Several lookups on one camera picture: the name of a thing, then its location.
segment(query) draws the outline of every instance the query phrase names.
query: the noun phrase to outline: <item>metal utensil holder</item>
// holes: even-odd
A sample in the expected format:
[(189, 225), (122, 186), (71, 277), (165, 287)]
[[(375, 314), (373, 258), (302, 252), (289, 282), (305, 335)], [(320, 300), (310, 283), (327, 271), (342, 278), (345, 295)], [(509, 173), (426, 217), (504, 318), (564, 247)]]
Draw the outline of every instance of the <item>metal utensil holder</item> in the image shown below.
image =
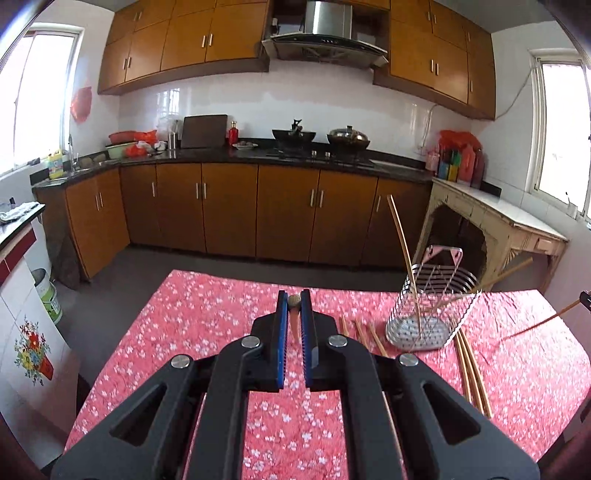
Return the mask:
[[(427, 263), (442, 251), (450, 252), (454, 265)], [(469, 293), (477, 280), (459, 267), (462, 255), (461, 248), (432, 245), (423, 261), (413, 265), (421, 320), (417, 321), (414, 294), (407, 277), (386, 322), (386, 338), (391, 344), (412, 352), (443, 348), (453, 339), (480, 295), (480, 291)]]

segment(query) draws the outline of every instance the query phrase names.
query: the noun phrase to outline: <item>gray floor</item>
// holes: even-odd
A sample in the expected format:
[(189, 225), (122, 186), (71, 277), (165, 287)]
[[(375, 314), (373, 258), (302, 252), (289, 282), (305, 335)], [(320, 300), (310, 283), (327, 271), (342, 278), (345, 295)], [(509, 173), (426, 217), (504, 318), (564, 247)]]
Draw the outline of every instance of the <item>gray floor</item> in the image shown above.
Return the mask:
[(139, 311), (173, 269), (240, 280), (366, 291), (399, 291), (405, 278), (403, 273), (311, 268), (127, 248), (80, 290), (57, 285), (64, 310), (57, 327), (80, 356), (80, 373), (91, 385)]

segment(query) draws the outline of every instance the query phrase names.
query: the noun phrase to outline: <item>stainless steel range hood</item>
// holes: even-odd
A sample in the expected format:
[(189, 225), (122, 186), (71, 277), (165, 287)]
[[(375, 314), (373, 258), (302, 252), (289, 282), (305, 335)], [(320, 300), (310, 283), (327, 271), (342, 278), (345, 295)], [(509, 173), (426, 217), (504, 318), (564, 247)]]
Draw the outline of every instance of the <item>stainless steel range hood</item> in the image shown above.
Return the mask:
[(351, 39), (351, 5), (308, 2), (304, 31), (273, 35), (262, 44), (272, 59), (307, 60), (359, 69), (386, 65), (388, 52)]

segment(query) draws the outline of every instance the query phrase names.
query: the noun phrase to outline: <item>floral tablecloth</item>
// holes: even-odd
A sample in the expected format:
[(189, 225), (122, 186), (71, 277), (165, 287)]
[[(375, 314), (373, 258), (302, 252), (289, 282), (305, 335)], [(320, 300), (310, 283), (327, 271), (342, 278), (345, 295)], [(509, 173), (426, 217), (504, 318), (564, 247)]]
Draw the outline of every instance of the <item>floral tablecloth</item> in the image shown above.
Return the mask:
[[(280, 289), (290, 294), (302, 290), (172, 271), (98, 376), (66, 449), (172, 356), (214, 355), (249, 333), (256, 317), (274, 311)], [(348, 319), (351, 336), (356, 335), (352, 320), (360, 319), (375, 323), (383, 338), (396, 296), (311, 289), (314, 309)], [(534, 460), (557, 439), (585, 398), (591, 384), (589, 358), (559, 318), (516, 338), (500, 339), (553, 313), (537, 290), (483, 293), (464, 326), (487, 387), (492, 421)], [(384, 344), (391, 356), (399, 353)], [(378, 353), (373, 342), (371, 346)], [(462, 393), (453, 342), (419, 356)], [(242, 476), (347, 478), (339, 394), (306, 390), (301, 345), (291, 334), (284, 390), (251, 394)]]

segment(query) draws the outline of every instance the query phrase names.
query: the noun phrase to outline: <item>white and green bucket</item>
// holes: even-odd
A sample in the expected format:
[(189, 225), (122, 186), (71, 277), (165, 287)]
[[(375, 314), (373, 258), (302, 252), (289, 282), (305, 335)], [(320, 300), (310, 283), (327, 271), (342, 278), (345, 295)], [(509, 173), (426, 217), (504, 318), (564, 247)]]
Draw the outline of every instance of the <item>white and green bucket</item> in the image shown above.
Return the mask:
[(62, 310), (60, 302), (57, 301), (57, 291), (53, 283), (49, 281), (49, 275), (45, 268), (38, 268), (31, 272), (35, 279), (35, 288), (41, 297), (43, 306), (54, 324), (61, 320)]

